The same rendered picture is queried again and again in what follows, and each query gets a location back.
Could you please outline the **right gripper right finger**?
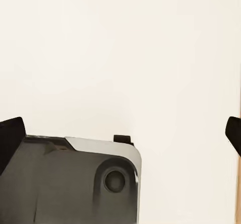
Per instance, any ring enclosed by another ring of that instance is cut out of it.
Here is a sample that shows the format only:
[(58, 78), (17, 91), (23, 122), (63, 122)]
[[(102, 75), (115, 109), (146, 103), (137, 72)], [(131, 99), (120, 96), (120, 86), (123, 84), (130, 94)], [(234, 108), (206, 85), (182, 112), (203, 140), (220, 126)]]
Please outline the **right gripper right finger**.
[(241, 118), (229, 117), (225, 135), (241, 156)]

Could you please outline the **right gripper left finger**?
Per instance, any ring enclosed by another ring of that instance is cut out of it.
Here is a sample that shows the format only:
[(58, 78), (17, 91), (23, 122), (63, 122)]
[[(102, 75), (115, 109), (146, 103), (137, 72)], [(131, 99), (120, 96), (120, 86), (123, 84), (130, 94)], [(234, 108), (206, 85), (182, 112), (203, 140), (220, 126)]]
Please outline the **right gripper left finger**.
[(26, 134), (22, 117), (0, 122), (0, 176)]

